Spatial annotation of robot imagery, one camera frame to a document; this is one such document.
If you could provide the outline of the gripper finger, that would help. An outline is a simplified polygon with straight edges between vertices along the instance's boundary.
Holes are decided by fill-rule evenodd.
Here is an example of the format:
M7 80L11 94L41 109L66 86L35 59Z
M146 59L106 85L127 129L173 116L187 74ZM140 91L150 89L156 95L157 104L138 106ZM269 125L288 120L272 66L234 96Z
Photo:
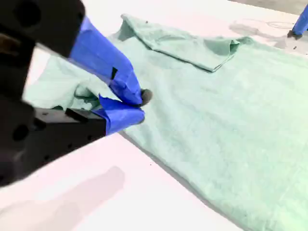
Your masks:
M33 127L33 166L40 168L71 151L141 123L144 111L99 97L98 109L38 108Z
M304 8L293 28L288 32L288 38L300 39L308 30L308 5Z
M86 16L79 0L3 0L0 3L0 90L20 99L33 50L42 45L96 75L124 103L147 104L129 59Z

